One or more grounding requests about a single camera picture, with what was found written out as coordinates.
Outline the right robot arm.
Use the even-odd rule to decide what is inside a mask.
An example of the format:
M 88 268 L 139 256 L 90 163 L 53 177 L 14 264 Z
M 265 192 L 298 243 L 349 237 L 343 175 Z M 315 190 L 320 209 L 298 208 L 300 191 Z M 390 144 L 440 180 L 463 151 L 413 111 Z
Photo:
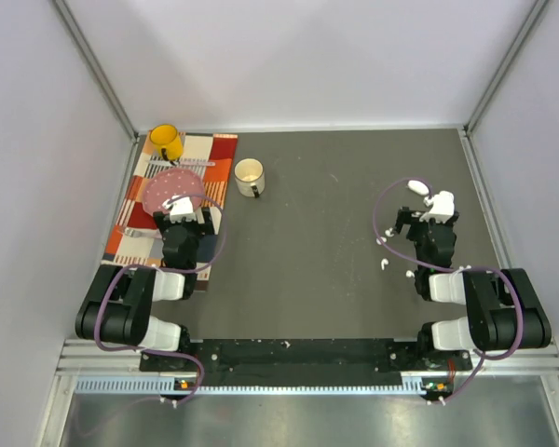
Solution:
M 429 322 L 418 334 L 416 357 L 425 367 L 435 369 L 446 362 L 451 351 L 544 348 L 552 340 L 552 327 L 537 293 L 522 268 L 492 270 L 466 267 L 453 272 L 452 259 L 457 235 L 454 213 L 445 223 L 402 207 L 394 232 L 407 225 L 406 239 L 414 244 L 417 269 L 416 292 L 426 301 L 461 305 L 461 318 Z

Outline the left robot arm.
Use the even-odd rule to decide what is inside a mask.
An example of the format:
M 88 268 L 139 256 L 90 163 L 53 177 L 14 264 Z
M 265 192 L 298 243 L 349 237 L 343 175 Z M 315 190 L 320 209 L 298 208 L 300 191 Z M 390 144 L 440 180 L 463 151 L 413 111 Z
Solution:
M 208 207 L 195 217 L 154 214 L 163 259 L 154 267 L 101 265 L 75 318 L 75 334 L 86 340 L 160 351 L 171 368 L 186 367 L 193 356 L 188 329 L 151 314 L 152 304 L 189 299 L 198 282 L 202 244 L 215 241 Z

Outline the white oval case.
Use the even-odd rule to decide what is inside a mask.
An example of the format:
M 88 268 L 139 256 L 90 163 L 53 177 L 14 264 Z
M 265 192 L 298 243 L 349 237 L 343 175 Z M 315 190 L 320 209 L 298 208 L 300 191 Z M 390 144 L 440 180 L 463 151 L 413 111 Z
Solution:
M 419 196 L 428 196 L 429 195 L 429 188 L 426 184 L 419 180 L 410 180 L 407 182 L 406 187 L 412 191 L 413 193 Z

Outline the patchwork placemat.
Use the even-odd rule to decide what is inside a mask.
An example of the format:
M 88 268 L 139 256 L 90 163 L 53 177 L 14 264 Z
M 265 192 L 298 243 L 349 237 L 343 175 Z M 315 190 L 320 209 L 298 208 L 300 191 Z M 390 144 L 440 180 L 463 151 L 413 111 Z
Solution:
M 197 289 L 208 289 L 210 262 L 221 247 L 220 209 L 231 180 L 231 170 L 239 137 L 232 134 L 183 133 L 184 152 L 173 166 L 161 158 L 149 135 L 139 138 L 138 158 L 102 262 L 124 266 L 144 264 L 162 266 L 163 240 L 153 213 L 167 213 L 168 199 L 189 196 L 200 224 L 212 224 L 199 242 Z

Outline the pink dotted plate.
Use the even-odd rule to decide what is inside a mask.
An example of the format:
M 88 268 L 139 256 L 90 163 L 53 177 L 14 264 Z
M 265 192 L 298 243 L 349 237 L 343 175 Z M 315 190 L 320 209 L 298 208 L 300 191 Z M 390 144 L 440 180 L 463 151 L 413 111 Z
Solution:
M 143 210 L 151 216 L 156 211 L 168 213 L 162 203 L 172 196 L 189 196 L 197 213 L 205 196 L 203 181 L 190 169 L 163 170 L 149 180 L 143 189 Z

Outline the cream mug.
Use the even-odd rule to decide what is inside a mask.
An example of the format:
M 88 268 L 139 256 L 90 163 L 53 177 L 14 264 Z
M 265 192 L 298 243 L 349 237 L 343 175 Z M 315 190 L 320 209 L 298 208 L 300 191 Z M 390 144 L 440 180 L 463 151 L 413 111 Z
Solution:
M 243 196 L 258 198 L 265 190 L 265 169 L 257 159 L 240 160 L 234 168 L 234 178 Z

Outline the yellow mug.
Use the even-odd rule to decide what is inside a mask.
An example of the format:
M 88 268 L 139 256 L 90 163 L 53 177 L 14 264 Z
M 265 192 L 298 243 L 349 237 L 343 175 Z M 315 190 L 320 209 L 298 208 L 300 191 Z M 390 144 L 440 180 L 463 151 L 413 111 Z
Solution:
M 156 126 L 151 130 L 149 140 L 154 145 L 158 155 L 165 161 L 175 161 L 184 152 L 180 132 L 173 125 L 162 124 Z

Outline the pink handled fork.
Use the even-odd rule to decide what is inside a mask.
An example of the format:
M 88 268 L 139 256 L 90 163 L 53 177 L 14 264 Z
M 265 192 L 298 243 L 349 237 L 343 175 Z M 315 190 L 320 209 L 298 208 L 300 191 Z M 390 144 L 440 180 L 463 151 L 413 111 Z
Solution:
M 133 238 L 151 238 L 151 239 L 162 239 L 162 235 L 156 229 L 137 229 L 131 227 L 116 227 L 116 231 L 123 236 L 133 237 Z

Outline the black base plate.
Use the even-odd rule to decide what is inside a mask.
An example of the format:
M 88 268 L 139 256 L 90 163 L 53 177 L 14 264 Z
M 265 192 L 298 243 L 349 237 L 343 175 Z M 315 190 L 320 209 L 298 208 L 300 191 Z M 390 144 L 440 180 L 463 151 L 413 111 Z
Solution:
M 382 386 L 402 372 L 440 376 L 472 369 L 465 351 L 428 351 L 393 339 L 205 339 L 188 353 L 205 386 Z

